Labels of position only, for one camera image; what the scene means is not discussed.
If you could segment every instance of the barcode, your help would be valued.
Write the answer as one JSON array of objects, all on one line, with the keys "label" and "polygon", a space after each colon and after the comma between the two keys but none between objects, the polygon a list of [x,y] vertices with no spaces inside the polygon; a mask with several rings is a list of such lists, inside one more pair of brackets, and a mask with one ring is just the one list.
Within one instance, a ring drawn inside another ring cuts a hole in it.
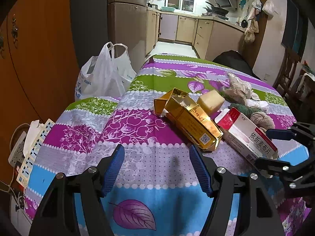
[{"label": "barcode", "polygon": [[248,154],[248,155],[246,156],[246,160],[248,160],[249,162],[252,162],[252,163],[255,162],[255,159],[254,159],[250,154]]},{"label": "barcode", "polygon": [[199,140],[205,145],[210,141],[210,137],[204,133]]}]

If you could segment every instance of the cabinet handle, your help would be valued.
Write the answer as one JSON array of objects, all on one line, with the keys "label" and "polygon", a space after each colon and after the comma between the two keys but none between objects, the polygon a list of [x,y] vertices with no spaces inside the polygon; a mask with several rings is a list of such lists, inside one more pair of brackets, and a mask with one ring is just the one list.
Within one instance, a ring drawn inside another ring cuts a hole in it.
[{"label": "cabinet handle", "polygon": [[17,42],[17,40],[18,40],[18,28],[16,26],[15,14],[13,14],[13,18],[12,18],[11,34],[12,34],[12,37],[14,38],[13,43],[15,44]]},{"label": "cabinet handle", "polygon": [[0,29],[0,54],[1,54],[1,57],[3,57],[3,52],[4,52],[4,38],[3,36],[1,35],[1,29]]}]

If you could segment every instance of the open cardboard box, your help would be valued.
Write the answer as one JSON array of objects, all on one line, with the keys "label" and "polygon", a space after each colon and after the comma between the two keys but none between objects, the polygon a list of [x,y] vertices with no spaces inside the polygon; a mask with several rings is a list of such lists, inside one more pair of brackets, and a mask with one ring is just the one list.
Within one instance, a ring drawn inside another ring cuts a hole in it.
[{"label": "open cardboard box", "polygon": [[202,150],[214,151],[223,132],[187,92],[174,88],[154,100],[154,112],[162,113]]},{"label": "open cardboard box", "polygon": [[[225,141],[254,167],[255,160],[259,157],[278,158],[278,149],[271,140],[236,108],[224,109],[215,118],[215,122],[221,127]],[[272,177],[266,171],[260,173],[265,177]]]}]

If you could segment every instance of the yellow sponge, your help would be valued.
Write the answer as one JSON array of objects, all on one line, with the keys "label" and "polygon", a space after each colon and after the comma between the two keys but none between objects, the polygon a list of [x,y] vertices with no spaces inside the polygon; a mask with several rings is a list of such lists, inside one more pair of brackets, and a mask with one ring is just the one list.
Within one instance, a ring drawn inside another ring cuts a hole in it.
[{"label": "yellow sponge", "polygon": [[224,103],[224,98],[216,90],[211,90],[201,95],[197,103],[210,116],[220,109]]}]

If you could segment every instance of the wardrobe door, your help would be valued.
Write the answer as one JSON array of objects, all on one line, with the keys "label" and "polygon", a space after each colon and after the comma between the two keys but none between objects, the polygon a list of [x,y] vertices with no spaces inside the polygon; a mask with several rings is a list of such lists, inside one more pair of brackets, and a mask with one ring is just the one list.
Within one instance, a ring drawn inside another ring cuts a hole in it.
[{"label": "wardrobe door", "polygon": [[[20,124],[30,124],[33,120],[40,118],[27,99],[12,64],[7,44],[7,18],[5,18],[0,26],[0,68],[2,72],[0,104],[0,180],[9,184],[13,172],[13,168],[7,160],[10,155],[9,144],[11,136]],[[18,139],[21,131],[17,132],[17,137],[14,140]]]},{"label": "wardrobe door", "polygon": [[26,96],[44,122],[56,121],[74,102],[79,74],[70,0],[18,0],[7,27],[12,61]]}]

